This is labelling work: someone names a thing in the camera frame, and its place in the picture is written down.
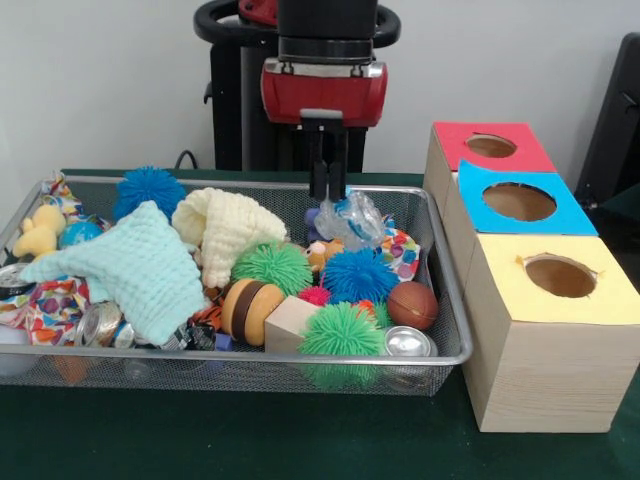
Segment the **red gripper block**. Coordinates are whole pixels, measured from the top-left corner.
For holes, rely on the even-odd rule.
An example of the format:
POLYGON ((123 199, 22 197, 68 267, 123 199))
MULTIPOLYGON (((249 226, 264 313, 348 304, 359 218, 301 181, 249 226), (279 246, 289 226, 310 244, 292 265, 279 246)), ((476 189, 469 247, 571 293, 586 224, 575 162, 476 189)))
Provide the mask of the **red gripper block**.
MULTIPOLYGON (((305 119, 340 120, 347 128, 378 124, 384 107, 388 68, 383 62, 360 65, 309 64, 264 61, 261 96, 267 117, 273 123, 297 125, 305 119)), ((325 199, 327 169, 323 159, 324 126, 309 122, 310 194, 325 199)), ((329 133, 329 199, 346 196, 348 132, 335 128, 329 133)))

